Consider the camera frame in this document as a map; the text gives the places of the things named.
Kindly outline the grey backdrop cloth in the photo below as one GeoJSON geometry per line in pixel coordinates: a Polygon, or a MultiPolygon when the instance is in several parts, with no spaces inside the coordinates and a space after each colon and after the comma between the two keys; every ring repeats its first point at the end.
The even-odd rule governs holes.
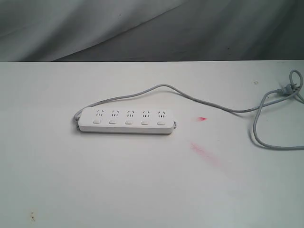
{"type": "Polygon", "coordinates": [[[301,0],[3,0],[1,61],[304,57],[301,0]]]}

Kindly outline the white five-outlet power strip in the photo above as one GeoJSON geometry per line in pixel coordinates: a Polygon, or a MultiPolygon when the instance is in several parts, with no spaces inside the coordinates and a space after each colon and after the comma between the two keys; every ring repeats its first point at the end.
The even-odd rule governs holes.
{"type": "Polygon", "coordinates": [[[134,108],[85,108],[78,128],[88,133],[171,134],[177,124],[171,111],[134,108]]]}

